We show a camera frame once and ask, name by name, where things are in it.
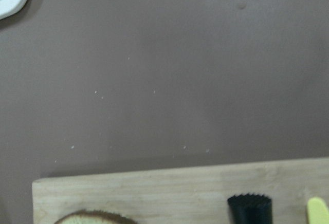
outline wood grain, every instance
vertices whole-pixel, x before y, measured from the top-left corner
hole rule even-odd
[[[121,213],[143,223],[230,223],[226,200],[265,193],[274,223],[306,224],[306,202],[329,202],[329,158],[258,162],[102,175],[33,183],[34,224],[80,209]]]

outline bread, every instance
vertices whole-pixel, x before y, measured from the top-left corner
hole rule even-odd
[[[55,224],[137,224],[135,221],[118,214],[105,211],[80,210],[64,216]]]

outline bread crust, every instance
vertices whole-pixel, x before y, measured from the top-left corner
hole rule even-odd
[[[94,211],[79,210],[79,211],[76,211],[74,213],[64,216],[63,218],[56,221],[54,224],[62,224],[63,221],[65,221],[66,219],[73,217],[73,216],[98,217],[100,219],[112,221],[117,224],[138,224],[137,222],[135,222],[129,218],[123,217],[119,214],[113,214],[113,213],[100,211],[100,210],[94,210]]]

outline yellow object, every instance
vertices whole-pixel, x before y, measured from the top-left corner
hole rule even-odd
[[[325,201],[319,197],[311,198],[307,203],[308,224],[328,224],[329,210]]]

